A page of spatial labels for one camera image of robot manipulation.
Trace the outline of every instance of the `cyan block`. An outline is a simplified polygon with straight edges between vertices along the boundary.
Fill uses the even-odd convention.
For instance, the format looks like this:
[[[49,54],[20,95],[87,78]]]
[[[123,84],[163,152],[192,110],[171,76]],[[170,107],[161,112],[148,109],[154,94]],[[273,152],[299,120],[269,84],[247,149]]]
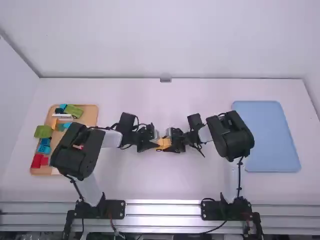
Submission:
[[[67,129],[70,127],[71,124],[72,122],[66,122],[65,124],[63,124],[63,126]]]
[[[65,110],[66,107],[67,107],[67,104],[60,104],[60,106],[59,106],[59,108],[61,108],[61,109],[63,109],[63,110]]]
[[[40,145],[37,152],[48,155],[51,152],[51,148],[49,146]]]

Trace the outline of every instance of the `blue block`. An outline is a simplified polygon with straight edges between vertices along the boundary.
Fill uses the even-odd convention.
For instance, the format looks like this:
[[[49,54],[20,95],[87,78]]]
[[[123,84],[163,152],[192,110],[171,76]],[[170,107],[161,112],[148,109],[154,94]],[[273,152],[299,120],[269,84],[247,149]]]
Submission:
[[[51,142],[50,138],[41,138],[41,143],[40,144],[50,147],[50,142]]]
[[[59,108],[65,110],[67,107],[67,104],[60,104]]]
[[[51,152],[51,148],[49,146],[40,145],[37,152],[48,155]]]
[[[70,127],[71,124],[72,122],[66,122],[65,124],[63,124],[63,126],[67,129]]]

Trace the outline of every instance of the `orange block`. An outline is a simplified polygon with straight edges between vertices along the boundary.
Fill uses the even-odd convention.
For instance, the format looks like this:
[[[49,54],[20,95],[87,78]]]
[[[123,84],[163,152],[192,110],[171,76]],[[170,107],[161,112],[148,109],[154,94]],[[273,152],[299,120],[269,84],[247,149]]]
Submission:
[[[57,120],[58,120],[58,119],[57,119],[56,117],[53,117],[53,118],[52,118],[51,128],[52,128],[53,130],[56,129]]]

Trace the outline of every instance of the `yellow object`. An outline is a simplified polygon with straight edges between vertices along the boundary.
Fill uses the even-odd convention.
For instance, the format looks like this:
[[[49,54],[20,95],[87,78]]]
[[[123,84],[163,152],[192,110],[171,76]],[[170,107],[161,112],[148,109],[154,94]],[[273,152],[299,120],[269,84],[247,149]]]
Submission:
[[[167,149],[168,147],[171,146],[171,139],[170,138],[160,138],[157,142],[159,145],[155,150],[160,152],[163,149]]]
[[[53,117],[53,118],[52,118],[52,123],[51,123],[51,128],[52,128],[53,130],[56,129],[56,124],[57,124],[57,118],[56,118],[56,117]]]

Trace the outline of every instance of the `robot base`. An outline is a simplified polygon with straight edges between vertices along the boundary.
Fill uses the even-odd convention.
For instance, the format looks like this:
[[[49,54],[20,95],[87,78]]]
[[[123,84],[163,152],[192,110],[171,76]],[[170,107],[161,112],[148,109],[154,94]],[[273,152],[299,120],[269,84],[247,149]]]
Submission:
[[[103,193],[97,206],[82,201],[77,201],[74,210],[69,210],[66,214],[62,239],[68,240],[71,232],[71,225],[74,219],[116,219],[125,218],[126,202],[124,200],[106,200]]]

